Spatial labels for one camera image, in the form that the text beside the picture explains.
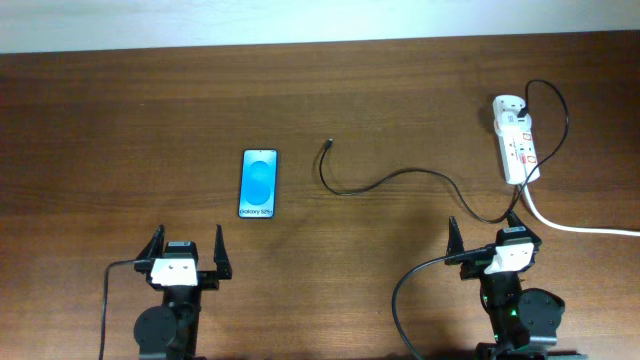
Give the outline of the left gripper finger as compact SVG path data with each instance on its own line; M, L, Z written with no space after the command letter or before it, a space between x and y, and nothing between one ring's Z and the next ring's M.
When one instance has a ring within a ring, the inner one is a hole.
M162 256L165 227L159 225L151 240L143 248L135 259L134 270L139 273L148 273L153 268L154 261Z
M219 280L231 280L233 270L229 260L223 236L221 225L216 227L215 247L214 247L214 263L216 265L216 273Z

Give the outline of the blue screen Galaxy smartphone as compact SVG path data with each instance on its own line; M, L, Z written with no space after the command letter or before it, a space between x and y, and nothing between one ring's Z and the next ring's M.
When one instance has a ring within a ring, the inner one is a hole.
M238 216L267 219L275 215L278 152L247 149L243 153Z

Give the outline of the white power strip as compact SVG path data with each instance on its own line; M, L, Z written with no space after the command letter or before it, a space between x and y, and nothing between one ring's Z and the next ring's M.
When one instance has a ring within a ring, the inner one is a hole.
M512 132L498 136L504 176L507 184L522 185L540 177L532 131Z

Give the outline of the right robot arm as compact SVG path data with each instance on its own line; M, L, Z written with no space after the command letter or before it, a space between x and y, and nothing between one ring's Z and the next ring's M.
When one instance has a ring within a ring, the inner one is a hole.
M460 267L460 278L480 281L480 300L489 316L494 342L476 346L480 360L584 359L575 351L555 352L557 329L565 312L559 296L540 289L524 289L520 275L535 264L541 238L513 213L508 226L484 247L466 250L454 217L449 218L447 265Z

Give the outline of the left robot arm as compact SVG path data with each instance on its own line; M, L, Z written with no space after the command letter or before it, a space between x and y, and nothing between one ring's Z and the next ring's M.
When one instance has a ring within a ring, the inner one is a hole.
M134 270L163 295L162 303L143 311L133 335L141 359L184 360L196 357L201 297L217 291L222 280L232 278L223 230L216 227L214 270L198 268L197 245L191 241L165 241L160 225L135 259Z

